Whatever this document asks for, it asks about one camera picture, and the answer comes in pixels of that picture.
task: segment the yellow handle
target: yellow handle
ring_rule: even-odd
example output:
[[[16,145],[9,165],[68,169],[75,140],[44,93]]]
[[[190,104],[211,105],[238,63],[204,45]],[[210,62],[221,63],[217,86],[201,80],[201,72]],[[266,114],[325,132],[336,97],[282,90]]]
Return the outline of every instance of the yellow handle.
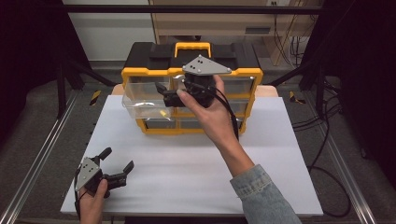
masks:
[[[180,49],[207,49],[209,58],[212,57],[211,50],[210,50],[210,43],[207,43],[207,42],[194,42],[194,43],[179,42],[179,43],[176,43],[175,58],[177,57],[177,52]]]

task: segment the storage organizer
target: storage organizer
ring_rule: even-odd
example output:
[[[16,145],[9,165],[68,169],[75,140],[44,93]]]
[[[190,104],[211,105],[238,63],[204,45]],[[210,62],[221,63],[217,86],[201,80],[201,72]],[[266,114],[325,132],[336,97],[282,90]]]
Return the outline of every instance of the storage organizer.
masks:
[[[125,90],[122,104],[143,133],[179,134],[202,133],[203,130],[187,107],[166,107],[157,92],[159,82],[168,90],[185,89],[182,66],[198,55],[231,68],[220,75],[225,95],[237,117],[239,132],[246,129],[246,121],[254,103],[254,92],[262,82],[255,51],[250,44],[214,45],[206,42],[156,45],[136,42],[122,69]]]

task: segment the white tabletop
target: white tabletop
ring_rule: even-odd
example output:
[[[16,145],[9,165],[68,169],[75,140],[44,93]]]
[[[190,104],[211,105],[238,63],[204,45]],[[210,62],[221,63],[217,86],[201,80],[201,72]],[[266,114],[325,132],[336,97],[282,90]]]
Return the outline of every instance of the white tabletop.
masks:
[[[113,152],[101,161],[104,174],[134,169],[127,186],[111,190],[105,213],[116,216],[242,216],[242,204],[219,151],[203,133],[143,134],[110,95],[84,157],[106,147]],[[258,97],[240,142],[289,201],[298,216],[323,215],[282,98]],[[73,183],[61,212],[75,214]]]

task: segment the denim jacket sleeve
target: denim jacket sleeve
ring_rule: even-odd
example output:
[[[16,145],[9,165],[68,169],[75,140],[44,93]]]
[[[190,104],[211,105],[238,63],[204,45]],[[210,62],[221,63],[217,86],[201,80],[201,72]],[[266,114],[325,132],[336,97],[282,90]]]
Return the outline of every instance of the denim jacket sleeve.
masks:
[[[242,201],[249,224],[301,223],[290,204],[259,164],[234,177],[230,182]]]

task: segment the hand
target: hand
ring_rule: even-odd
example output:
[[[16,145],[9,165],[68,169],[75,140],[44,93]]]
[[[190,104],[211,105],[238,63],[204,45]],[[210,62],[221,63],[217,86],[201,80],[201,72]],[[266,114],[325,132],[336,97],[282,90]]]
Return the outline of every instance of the hand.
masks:
[[[82,188],[78,192],[79,197],[81,197],[79,200],[81,224],[102,223],[102,211],[106,191],[107,180],[102,179],[94,196],[91,196],[85,188]]]
[[[224,93],[224,82],[217,75],[214,75],[213,78],[216,82],[216,88]],[[210,107],[204,108],[185,91],[177,90],[177,95],[181,102],[195,114],[206,135],[215,143],[217,148],[223,147],[230,141],[237,141],[230,114],[221,102],[215,99]]]

